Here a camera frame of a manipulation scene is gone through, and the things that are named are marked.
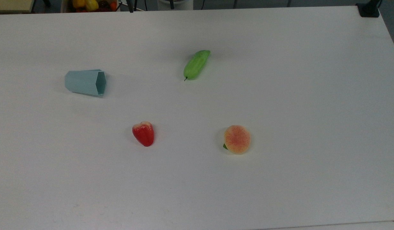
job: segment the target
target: toy cucumber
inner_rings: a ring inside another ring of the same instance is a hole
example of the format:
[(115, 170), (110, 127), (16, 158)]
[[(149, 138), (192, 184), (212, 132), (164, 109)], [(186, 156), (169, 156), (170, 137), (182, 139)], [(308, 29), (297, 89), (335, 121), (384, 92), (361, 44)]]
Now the toy cucumber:
[(209, 50), (201, 50), (194, 54), (193, 58), (191, 58), (186, 64), (186, 67), (184, 67), (184, 80), (193, 80), (198, 76), (206, 64), (210, 53)]

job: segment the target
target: black bracket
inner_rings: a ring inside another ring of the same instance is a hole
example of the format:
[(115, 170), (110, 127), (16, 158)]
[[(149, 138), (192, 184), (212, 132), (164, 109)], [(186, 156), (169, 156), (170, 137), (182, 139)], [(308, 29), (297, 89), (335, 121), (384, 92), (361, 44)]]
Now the black bracket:
[(378, 18), (380, 15), (377, 8), (379, 1), (380, 0), (370, 0), (370, 2), (366, 4), (356, 3), (360, 16), (364, 18)]

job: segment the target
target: light blue cup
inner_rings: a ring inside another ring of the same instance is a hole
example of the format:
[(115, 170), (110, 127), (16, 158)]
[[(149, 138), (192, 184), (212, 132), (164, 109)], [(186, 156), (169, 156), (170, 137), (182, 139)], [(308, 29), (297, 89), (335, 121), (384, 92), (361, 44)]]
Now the light blue cup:
[(101, 96), (106, 88), (105, 73), (102, 70), (69, 71), (65, 75), (65, 87), (70, 92)]

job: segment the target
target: plastic vegetable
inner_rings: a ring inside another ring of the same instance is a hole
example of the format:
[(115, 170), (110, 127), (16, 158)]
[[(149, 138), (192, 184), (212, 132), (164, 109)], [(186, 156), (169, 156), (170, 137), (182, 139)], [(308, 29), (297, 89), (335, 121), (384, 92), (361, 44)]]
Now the plastic vegetable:
[(116, 8), (117, 8), (117, 3), (116, 2), (111, 2), (109, 5), (110, 5), (110, 9), (112, 11), (116, 11)]
[(193, 58), (184, 67), (184, 77), (185, 80), (192, 80), (198, 76), (198, 74), (203, 69), (206, 61), (210, 55), (209, 50), (201, 50), (194, 54)]
[(251, 143), (251, 134), (241, 125), (231, 125), (224, 132), (224, 148), (235, 154), (243, 154)]
[(85, 7), (88, 12), (97, 10), (99, 8), (99, 4), (96, 0), (85, 0)]
[(72, 5), (75, 9), (85, 7), (85, 0), (72, 0)]
[(132, 128), (134, 137), (140, 142), (140, 144), (148, 147), (155, 141), (155, 132), (150, 122), (141, 122), (136, 124)]

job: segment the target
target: strawberry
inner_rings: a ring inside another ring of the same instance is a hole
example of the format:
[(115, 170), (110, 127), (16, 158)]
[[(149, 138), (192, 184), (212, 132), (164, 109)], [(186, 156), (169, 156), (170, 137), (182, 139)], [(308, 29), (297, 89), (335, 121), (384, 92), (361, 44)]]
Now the strawberry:
[(152, 145), (155, 140), (155, 132), (150, 122), (141, 122), (140, 124), (134, 125), (132, 132), (140, 144), (146, 147)]

